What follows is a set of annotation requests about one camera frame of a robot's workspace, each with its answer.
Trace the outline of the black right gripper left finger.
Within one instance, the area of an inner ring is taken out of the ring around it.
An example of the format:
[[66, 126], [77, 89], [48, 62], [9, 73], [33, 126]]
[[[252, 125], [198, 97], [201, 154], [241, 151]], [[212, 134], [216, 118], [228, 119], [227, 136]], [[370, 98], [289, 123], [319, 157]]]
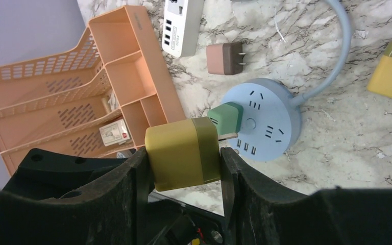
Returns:
[[44, 200], [0, 191], [0, 244], [145, 244], [151, 170], [140, 148], [100, 178]]

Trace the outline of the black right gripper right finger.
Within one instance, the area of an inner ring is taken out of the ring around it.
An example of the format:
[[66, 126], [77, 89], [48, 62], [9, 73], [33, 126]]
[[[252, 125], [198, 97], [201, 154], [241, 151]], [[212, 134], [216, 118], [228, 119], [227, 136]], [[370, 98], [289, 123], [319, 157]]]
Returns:
[[226, 228], [233, 244], [392, 244], [392, 189], [305, 195], [220, 151]]

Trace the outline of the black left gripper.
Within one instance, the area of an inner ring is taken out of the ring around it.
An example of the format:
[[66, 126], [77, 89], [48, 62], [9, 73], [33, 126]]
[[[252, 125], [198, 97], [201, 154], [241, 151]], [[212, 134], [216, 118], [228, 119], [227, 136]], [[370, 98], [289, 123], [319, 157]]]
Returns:
[[9, 200], [60, 198], [124, 164], [126, 158], [86, 158], [31, 149], [2, 189]]

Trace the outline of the green charger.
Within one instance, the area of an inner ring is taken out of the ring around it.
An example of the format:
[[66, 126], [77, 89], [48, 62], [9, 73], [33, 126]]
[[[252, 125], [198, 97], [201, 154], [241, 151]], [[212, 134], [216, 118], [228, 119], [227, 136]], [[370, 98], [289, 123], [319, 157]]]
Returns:
[[216, 126], [218, 135], [238, 133], [241, 128], [243, 107], [234, 102], [227, 102], [209, 110], [207, 116]]

